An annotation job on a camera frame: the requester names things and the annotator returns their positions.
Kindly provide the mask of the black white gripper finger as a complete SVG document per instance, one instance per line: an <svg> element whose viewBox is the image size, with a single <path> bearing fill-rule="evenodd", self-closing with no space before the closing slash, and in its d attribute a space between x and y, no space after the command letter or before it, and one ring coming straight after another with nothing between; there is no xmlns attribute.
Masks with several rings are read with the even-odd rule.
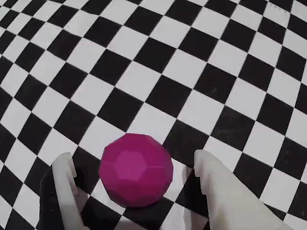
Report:
<svg viewBox="0 0 307 230"><path fill-rule="evenodd" d="M74 178L77 176L72 155L59 155L45 172L39 192L41 230L88 230L79 211Z"/></svg>

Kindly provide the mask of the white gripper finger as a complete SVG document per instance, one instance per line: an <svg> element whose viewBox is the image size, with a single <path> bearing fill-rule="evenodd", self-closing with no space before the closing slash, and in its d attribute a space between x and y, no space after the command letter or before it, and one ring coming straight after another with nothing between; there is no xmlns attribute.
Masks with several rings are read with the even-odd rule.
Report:
<svg viewBox="0 0 307 230"><path fill-rule="evenodd" d="M210 152L195 151L194 170L207 197L212 230L290 229Z"/></svg>

